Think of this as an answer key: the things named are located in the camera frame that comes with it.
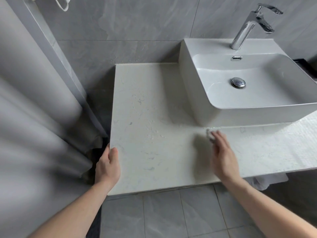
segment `rectangular vessel sink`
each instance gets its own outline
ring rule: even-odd
[[[287,123],[317,110],[317,84],[273,39],[247,39],[238,51],[229,47],[231,41],[181,43],[180,73],[198,124]],[[242,79],[245,87],[234,87],[232,78]]]

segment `person's left hand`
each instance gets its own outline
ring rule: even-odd
[[[107,145],[105,151],[96,164],[95,184],[106,183],[112,189],[120,178],[119,153],[117,148],[110,150]]]

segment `hand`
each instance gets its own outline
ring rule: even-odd
[[[238,161],[230,148],[226,135],[219,130],[211,132],[211,134],[215,137],[214,156],[211,159],[214,173],[223,183],[241,180]]]
[[[95,184],[106,183],[110,189],[120,178],[119,154],[117,148],[110,150],[109,144],[96,164]]]

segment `person's left arm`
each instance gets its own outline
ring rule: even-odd
[[[84,238],[108,192],[120,178],[117,148],[106,147],[96,165],[95,184],[44,224],[29,238]]]

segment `faucet spout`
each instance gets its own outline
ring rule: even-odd
[[[264,30],[264,32],[270,34],[274,32],[274,29],[271,27],[270,24],[267,23],[267,21],[264,20],[263,14],[260,12],[260,9],[262,7],[266,7],[273,11],[275,14],[283,14],[282,11],[277,9],[276,7],[273,7],[271,5],[266,5],[266,4],[258,4],[259,7],[256,9],[256,11],[251,11],[250,14],[248,15],[247,19],[243,23],[241,29],[239,30],[238,34],[236,37],[233,39],[232,43],[230,44],[230,47],[234,50],[239,50],[251,32],[252,28],[254,27],[255,24],[259,24],[260,27]]]

